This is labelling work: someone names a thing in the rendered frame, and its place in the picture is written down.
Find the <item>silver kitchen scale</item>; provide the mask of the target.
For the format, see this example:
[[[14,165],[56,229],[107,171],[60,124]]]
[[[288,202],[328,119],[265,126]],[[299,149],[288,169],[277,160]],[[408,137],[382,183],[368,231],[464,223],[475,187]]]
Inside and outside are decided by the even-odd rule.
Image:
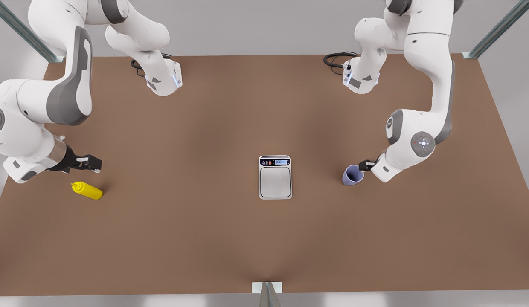
[[[259,157],[259,198],[289,200],[293,196],[291,158],[287,155]]]

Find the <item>silver frame post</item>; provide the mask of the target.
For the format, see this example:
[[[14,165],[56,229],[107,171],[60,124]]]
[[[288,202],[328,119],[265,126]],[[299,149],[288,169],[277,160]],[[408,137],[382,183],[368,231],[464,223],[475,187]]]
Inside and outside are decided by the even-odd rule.
[[[513,24],[529,10],[529,0],[519,0],[517,4],[497,23],[493,29],[471,49],[463,52],[464,59],[478,59],[488,50]]]
[[[282,292],[282,282],[252,282],[252,294],[259,294],[259,307],[281,307],[277,294]]]
[[[65,60],[64,56],[54,54],[1,0],[0,18],[50,64]]]

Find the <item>yellow sauce bottle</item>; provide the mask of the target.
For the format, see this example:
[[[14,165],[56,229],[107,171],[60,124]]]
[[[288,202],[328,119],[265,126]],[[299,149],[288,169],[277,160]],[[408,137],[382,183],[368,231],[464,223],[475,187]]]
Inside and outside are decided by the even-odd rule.
[[[77,181],[71,183],[72,191],[76,194],[88,197],[92,200],[100,200],[103,197],[103,191],[88,183]]]

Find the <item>lavender cup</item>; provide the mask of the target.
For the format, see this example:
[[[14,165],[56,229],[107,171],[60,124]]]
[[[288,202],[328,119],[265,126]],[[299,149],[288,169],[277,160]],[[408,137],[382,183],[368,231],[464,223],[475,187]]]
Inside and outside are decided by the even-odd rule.
[[[364,172],[359,169],[358,165],[349,165],[341,178],[343,185],[354,186],[364,179]]]

